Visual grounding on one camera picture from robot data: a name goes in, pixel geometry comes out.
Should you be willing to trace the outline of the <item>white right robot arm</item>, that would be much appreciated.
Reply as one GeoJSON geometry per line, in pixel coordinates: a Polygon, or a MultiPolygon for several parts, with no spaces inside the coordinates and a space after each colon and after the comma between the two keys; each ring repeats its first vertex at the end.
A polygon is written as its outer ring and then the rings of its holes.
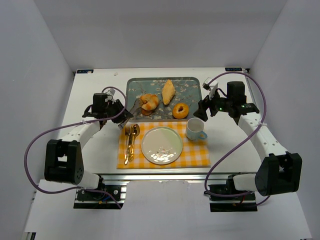
{"type": "Polygon", "coordinates": [[[198,109],[193,115],[207,121],[207,110],[212,117],[218,112],[228,113],[249,137],[261,160],[256,173],[230,175],[225,187],[212,190],[211,195],[235,198],[249,192],[258,192],[262,196],[296,192],[300,184],[302,158],[283,147],[262,122],[257,106],[247,102],[244,83],[230,81],[226,92],[220,90],[217,83],[211,86],[204,84],[203,87],[209,90],[209,94],[198,102],[198,109]]]}

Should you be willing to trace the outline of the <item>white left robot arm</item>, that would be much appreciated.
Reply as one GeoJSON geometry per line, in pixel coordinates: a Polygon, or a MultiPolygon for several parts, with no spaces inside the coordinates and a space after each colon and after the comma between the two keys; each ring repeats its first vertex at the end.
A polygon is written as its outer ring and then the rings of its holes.
{"type": "Polygon", "coordinates": [[[46,145],[44,177],[47,181],[73,184],[96,190],[100,176],[85,170],[82,149],[106,124],[107,119],[120,124],[133,115],[120,100],[114,99],[115,91],[95,93],[92,104],[83,115],[82,122],[60,139],[52,139],[46,145]]]}

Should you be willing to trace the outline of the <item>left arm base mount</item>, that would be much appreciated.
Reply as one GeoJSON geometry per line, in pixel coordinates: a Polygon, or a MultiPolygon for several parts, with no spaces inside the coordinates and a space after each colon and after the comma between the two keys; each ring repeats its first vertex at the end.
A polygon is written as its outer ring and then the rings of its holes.
{"type": "Polygon", "coordinates": [[[97,190],[77,190],[74,198],[74,209],[86,210],[119,210],[126,199],[127,182],[101,175],[97,190]]]}

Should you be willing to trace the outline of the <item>silver metal tongs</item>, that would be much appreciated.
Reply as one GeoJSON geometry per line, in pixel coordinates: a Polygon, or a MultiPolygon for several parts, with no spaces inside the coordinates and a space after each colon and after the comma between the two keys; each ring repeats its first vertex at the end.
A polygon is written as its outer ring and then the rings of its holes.
{"type": "Polygon", "coordinates": [[[129,121],[129,119],[131,119],[134,116],[134,113],[141,108],[141,106],[143,105],[143,101],[140,98],[137,98],[133,104],[133,107],[130,109],[129,111],[129,115],[126,116],[124,118],[124,120],[118,125],[118,128],[120,130],[122,130],[125,125],[127,124],[127,122],[129,121]]]}

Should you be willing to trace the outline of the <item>round twisted bread roll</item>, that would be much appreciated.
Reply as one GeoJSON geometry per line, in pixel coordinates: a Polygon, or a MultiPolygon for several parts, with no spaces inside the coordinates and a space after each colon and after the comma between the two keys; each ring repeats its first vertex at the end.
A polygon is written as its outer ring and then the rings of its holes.
{"type": "Polygon", "coordinates": [[[159,98],[155,94],[144,94],[140,97],[140,100],[142,101],[141,107],[145,111],[153,111],[159,105],[159,98]]]}

